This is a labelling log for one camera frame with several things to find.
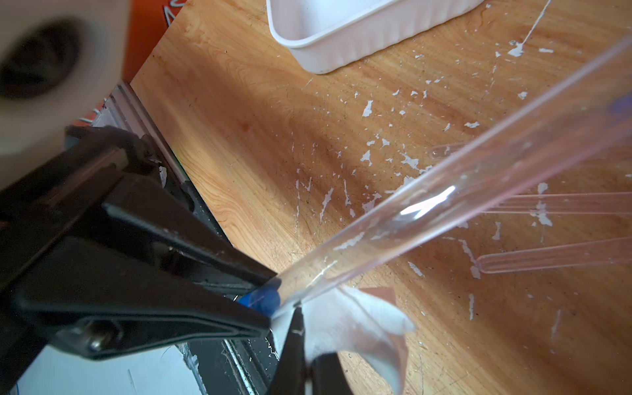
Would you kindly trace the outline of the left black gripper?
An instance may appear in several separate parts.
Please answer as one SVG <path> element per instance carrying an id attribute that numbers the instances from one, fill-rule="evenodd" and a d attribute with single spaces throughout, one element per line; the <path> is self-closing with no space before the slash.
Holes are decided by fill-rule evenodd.
<path id="1" fill-rule="evenodd" d="M 59 242 L 124 173 L 157 175 L 160 164 L 151 138 L 112 126 L 70 126 L 64 141 L 66 150 L 1 192 L 3 390 L 47 340 L 106 360 L 268 334 L 268 317 L 190 281 L 88 240 Z"/>

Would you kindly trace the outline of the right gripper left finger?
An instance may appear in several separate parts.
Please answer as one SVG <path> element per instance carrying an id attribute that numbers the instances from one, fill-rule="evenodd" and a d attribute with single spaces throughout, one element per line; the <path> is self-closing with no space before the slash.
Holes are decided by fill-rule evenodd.
<path id="1" fill-rule="evenodd" d="M 304 395 L 307 367 L 304 356 L 304 318 L 302 309 L 295 309 L 286 341 L 270 383 L 268 395 Z"/>

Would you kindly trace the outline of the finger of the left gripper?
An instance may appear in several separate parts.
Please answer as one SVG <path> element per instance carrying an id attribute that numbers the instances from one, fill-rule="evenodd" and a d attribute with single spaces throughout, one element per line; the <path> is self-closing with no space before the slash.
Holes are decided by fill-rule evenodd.
<path id="1" fill-rule="evenodd" d="M 102 208 L 121 250 L 154 268 L 237 295 L 276 275 L 222 239 L 149 177 L 124 176 Z"/>

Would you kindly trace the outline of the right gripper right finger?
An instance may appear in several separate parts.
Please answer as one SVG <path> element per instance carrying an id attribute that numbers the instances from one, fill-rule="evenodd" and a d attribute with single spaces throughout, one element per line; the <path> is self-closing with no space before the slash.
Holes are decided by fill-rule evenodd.
<path id="1" fill-rule="evenodd" d="M 352 395 L 337 353 L 321 355 L 311 364 L 312 394 Z"/>

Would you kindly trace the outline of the white wipe cloth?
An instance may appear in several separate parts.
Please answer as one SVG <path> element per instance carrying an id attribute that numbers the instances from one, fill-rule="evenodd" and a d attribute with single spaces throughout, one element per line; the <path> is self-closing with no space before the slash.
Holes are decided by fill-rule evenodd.
<path id="1" fill-rule="evenodd" d="M 405 336 L 415 324 L 398 308 L 391 288 L 341 286 L 301 306 L 304 364 L 339 352 L 361 356 L 391 387 L 403 393 L 408 365 Z"/>

